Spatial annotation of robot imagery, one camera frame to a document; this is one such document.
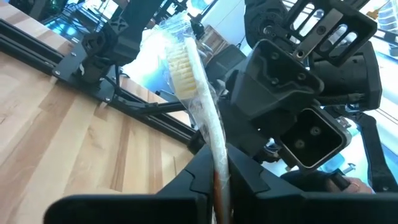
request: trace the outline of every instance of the black bracket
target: black bracket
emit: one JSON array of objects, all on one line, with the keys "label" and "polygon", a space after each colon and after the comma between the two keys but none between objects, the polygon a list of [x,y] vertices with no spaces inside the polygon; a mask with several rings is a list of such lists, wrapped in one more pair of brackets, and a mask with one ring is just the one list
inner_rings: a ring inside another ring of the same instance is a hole
[{"label": "black bracket", "polygon": [[376,120],[363,112],[347,112],[342,106],[326,107],[325,109],[334,118],[344,116],[358,125],[368,160],[368,180],[373,190],[375,192],[398,192],[398,184],[384,157]]},{"label": "black bracket", "polygon": [[[71,53],[66,55],[63,60],[54,68],[53,75],[69,83],[72,87],[82,90],[96,99],[109,103],[113,99],[114,87],[105,79],[98,83],[87,84],[81,80],[81,76],[88,75],[84,73],[81,62],[87,58],[86,51],[81,43],[75,45]],[[109,69],[107,77],[115,79],[114,66]]]},{"label": "black bracket", "polygon": [[[314,10],[295,29],[292,24],[309,4],[314,5]],[[305,35],[302,34],[302,29],[316,12],[322,12],[322,18],[310,32]],[[346,62],[377,31],[376,22],[341,0],[298,0],[287,14],[282,26],[292,36],[301,41],[293,53],[297,60],[303,61],[314,51],[335,66],[340,66]],[[345,27],[343,34],[329,46],[328,39],[335,35],[338,30],[343,30],[343,27]],[[356,35],[354,41],[344,52],[333,55],[333,51],[349,34]]]}]

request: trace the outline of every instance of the wooden surface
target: wooden surface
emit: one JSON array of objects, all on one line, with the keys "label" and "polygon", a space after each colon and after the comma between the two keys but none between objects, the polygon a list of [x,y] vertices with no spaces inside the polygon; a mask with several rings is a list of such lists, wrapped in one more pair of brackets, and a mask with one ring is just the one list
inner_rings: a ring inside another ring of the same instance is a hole
[{"label": "wooden surface", "polygon": [[[66,54],[70,44],[0,1],[0,17]],[[183,144],[0,52],[0,223],[41,223],[71,194],[152,194],[192,158]],[[162,101],[130,80],[123,87]],[[188,116],[174,114],[184,122]]]}]

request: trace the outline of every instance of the human hand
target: human hand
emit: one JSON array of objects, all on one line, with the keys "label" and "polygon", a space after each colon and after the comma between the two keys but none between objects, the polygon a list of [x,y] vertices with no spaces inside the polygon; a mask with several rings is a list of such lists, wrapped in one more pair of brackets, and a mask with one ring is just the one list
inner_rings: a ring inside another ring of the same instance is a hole
[{"label": "human hand", "polygon": [[[373,189],[368,187],[362,180],[359,178],[353,177],[344,177],[351,184],[343,190],[344,193],[352,193],[352,194],[373,194]],[[341,192],[341,190],[336,186],[335,183],[331,180],[327,180],[326,187],[329,192]]]}]

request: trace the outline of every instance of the black plastic housing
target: black plastic housing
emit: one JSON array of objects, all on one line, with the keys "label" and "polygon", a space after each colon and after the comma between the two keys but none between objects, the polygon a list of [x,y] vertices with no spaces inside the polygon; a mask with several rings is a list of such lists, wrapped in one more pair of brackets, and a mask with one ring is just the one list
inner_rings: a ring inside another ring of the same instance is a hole
[{"label": "black plastic housing", "polygon": [[320,167],[337,155],[350,142],[350,133],[319,105],[305,108],[297,122],[278,139],[279,155],[290,166],[304,173]]},{"label": "black plastic housing", "polygon": [[[382,85],[379,65],[372,43],[366,42],[342,66],[336,67],[317,54],[310,57],[310,69],[325,83],[325,89],[320,97],[324,106],[357,105],[356,110],[375,110],[380,106]],[[360,93],[359,99],[345,97]]]},{"label": "black plastic housing", "polygon": [[297,113],[323,90],[323,82],[269,40],[261,40],[227,82],[231,109],[266,136],[286,132]]}]

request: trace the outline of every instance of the bolt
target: bolt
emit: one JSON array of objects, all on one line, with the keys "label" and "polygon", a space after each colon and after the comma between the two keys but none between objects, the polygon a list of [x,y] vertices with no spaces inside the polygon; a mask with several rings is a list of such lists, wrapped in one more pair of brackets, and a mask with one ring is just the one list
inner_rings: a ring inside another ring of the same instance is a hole
[{"label": "bolt", "polygon": [[304,74],[304,73],[299,73],[298,75],[297,75],[297,78],[298,78],[298,80],[305,80],[305,78],[306,78],[307,76]]},{"label": "bolt", "polygon": [[321,134],[321,129],[318,127],[312,127],[310,133],[313,136],[318,136]]},{"label": "bolt", "polygon": [[277,78],[273,78],[272,80],[271,80],[271,84],[273,84],[273,85],[276,85],[276,84],[278,84],[279,83],[279,79],[277,79]]},{"label": "bolt", "polygon": [[301,50],[301,51],[297,52],[296,56],[298,58],[302,58],[304,56],[304,51]]},{"label": "bolt", "polygon": [[279,54],[278,54],[277,52],[273,52],[273,53],[271,54],[271,58],[272,58],[273,60],[277,60],[277,59],[279,58]]},{"label": "bolt", "polygon": [[263,32],[265,35],[271,34],[271,33],[272,33],[272,26],[266,26],[266,27],[262,30],[262,32]]},{"label": "bolt", "polygon": [[320,26],[320,27],[317,28],[317,34],[318,35],[323,35],[323,34],[325,34],[325,32],[326,32],[326,27]]},{"label": "bolt", "polygon": [[297,140],[294,144],[297,149],[303,149],[305,147],[305,142],[301,139]]}]

